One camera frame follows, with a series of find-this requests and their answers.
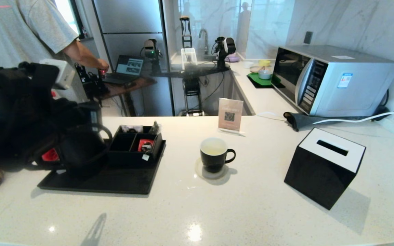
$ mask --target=wall outlet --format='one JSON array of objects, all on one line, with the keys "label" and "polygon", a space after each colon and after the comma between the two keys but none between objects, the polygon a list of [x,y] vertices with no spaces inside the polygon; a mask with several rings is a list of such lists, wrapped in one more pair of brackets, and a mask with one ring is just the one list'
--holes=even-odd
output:
[{"label": "wall outlet", "polygon": [[313,32],[312,31],[307,31],[305,34],[305,39],[303,40],[303,42],[305,44],[311,44],[311,39],[313,38]]}]

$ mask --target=green tray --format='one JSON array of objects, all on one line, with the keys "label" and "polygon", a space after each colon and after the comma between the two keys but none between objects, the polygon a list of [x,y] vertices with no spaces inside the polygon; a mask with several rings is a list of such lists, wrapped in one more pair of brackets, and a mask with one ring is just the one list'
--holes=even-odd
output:
[{"label": "green tray", "polygon": [[270,75],[270,79],[260,79],[257,73],[249,73],[247,77],[255,88],[274,88],[272,85],[272,75]]}]

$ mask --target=hand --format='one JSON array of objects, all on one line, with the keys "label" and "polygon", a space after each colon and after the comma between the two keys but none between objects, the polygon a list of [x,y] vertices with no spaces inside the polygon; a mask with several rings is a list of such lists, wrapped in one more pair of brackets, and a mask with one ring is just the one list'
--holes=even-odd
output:
[{"label": "hand", "polygon": [[102,70],[106,70],[106,71],[109,70],[109,64],[105,60],[98,59],[98,62],[100,63],[100,67],[97,67],[97,68],[102,69]]}]

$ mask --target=window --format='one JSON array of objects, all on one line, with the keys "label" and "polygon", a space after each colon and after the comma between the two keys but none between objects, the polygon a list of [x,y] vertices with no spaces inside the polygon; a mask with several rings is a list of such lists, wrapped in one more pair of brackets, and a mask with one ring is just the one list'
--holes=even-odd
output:
[{"label": "window", "polygon": [[81,23],[75,0],[54,0],[54,2],[70,27],[80,35],[81,39],[84,38],[83,24]]}]

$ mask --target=laptop screen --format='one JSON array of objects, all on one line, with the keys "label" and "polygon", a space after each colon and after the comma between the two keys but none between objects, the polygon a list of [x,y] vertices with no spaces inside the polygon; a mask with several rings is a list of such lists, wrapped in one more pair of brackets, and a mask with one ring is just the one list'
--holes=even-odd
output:
[{"label": "laptop screen", "polygon": [[116,72],[127,75],[139,76],[139,74],[141,74],[143,64],[144,59],[142,59],[142,57],[139,58],[137,56],[120,55],[118,58],[118,63],[116,65]]}]

